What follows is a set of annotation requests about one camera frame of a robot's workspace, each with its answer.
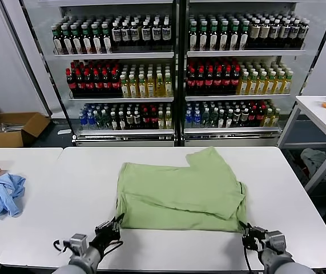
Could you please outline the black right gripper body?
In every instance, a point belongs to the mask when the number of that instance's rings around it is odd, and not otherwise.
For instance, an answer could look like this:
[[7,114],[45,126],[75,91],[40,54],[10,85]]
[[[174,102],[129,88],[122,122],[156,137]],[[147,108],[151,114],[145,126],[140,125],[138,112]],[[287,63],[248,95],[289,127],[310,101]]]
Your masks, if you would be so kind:
[[242,243],[246,249],[262,252],[266,247],[266,230],[261,235],[243,235]]

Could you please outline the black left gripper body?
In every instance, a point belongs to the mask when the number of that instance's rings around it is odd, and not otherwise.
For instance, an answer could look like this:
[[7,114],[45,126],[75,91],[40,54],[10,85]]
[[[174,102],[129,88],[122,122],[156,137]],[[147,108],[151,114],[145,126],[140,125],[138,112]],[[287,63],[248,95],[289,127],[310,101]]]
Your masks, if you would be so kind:
[[95,237],[90,241],[90,246],[98,251],[105,251],[110,245],[121,242],[119,228],[102,227],[95,229]]

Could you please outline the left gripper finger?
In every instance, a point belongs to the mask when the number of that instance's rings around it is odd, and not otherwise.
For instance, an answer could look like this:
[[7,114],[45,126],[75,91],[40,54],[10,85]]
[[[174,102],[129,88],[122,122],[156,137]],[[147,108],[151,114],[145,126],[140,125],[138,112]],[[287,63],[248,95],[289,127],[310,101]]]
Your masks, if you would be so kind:
[[123,221],[124,215],[125,215],[125,213],[122,213],[122,214],[120,214],[118,216],[115,216],[113,218],[113,229],[115,231],[119,231],[120,230],[120,225],[121,225],[121,223]]
[[105,221],[95,227],[95,233],[109,233],[114,230],[114,221]]

